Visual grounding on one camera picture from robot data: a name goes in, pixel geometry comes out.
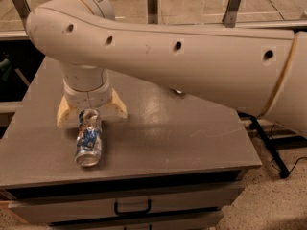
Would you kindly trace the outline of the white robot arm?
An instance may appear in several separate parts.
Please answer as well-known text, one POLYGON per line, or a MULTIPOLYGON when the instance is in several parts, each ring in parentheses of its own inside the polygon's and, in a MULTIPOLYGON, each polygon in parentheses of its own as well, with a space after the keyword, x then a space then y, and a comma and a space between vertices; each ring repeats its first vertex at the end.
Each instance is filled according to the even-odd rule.
POLYGON ((106 101, 105 70, 167 86, 307 133, 307 33, 117 22, 108 0, 52 0, 28 16, 76 107, 106 101))

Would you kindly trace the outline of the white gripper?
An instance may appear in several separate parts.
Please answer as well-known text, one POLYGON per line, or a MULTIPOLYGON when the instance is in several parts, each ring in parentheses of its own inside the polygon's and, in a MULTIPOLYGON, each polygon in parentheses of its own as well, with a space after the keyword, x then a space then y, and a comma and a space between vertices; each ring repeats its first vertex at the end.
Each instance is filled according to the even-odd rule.
POLYGON ((115 90, 112 90, 109 80, 95 90, 74 90, 64 84, 64 97, 61 98, 57 112, 57 126, 65 127, 78 120, 79 109, 89 107, 99 108, 104 105, 108 115, 128 117, 127 108, 115 90))

